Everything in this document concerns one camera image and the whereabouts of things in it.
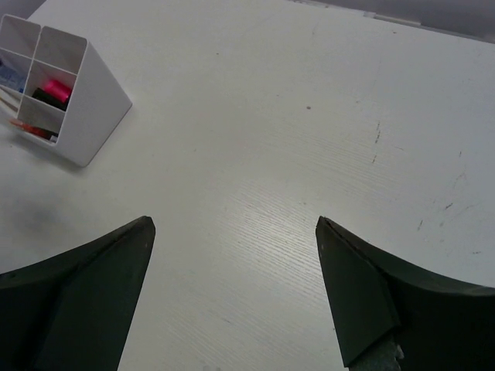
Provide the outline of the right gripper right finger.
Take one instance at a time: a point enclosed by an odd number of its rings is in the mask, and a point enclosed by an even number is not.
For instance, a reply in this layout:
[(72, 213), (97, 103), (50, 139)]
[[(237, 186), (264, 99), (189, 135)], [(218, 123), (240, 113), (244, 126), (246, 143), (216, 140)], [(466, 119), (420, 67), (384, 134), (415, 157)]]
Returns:
[(316, 241), (346, 368), (494, 368), (491, 287), (411, 264), (326, 217)]

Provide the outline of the red orange pen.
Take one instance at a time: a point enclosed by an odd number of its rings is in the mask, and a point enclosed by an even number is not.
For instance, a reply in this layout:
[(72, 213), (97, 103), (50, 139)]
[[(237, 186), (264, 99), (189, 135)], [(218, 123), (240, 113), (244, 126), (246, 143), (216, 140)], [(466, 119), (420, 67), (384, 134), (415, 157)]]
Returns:
[(44, 128), (32, 126), (17, 119), (10, 119), (9, 123), (14, 127), (18, 128), (19, 130), (22, 130), (28, 134), (35, 135), (36, 137), (42, 138), (47, 141), (56, 142), (58, 139), (58, 134), (56, 132), (49, 131)]

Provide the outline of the pink black highlighter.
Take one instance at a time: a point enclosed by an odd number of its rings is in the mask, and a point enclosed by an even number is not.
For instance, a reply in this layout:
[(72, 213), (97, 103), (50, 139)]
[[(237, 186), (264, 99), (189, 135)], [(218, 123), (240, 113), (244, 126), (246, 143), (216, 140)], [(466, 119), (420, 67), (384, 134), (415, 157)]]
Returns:
[(66, 111), (71, 94), (72, 89), (70, 87), (58, 80), (50, 80), (42, 87), (37, 87), (32, 93), (32, 98)]

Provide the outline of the yellow capped white marker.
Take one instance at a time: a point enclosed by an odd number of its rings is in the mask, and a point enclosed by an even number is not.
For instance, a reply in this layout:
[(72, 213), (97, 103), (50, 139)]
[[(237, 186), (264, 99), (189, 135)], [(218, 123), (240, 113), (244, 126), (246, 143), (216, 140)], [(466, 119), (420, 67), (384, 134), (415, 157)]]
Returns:
[(1, 109), (7, 114), (16, 116), (19, 112), (22, 93), (7, 87), (1, 87)]

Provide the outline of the clear glue bottle blue cap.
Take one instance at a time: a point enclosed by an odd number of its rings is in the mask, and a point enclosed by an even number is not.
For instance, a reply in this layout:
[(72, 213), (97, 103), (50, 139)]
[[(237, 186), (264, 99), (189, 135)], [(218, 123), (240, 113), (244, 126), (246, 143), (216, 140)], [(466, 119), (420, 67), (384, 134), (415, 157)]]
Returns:
[(0, 66), (0, 81), (3, 87), (8, 87), (20, 93), (24, 92), (26, 77), (8, 66), (3, 60), (1, 60)]

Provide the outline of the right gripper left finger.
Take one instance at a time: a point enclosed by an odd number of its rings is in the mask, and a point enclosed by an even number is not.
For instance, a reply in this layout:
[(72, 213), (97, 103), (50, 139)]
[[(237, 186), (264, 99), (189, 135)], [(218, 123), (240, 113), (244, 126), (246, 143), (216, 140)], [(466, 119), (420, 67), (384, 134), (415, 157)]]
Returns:
[(142, 216), (1, 275), (3, 370), (116, 370), (155, 239)]

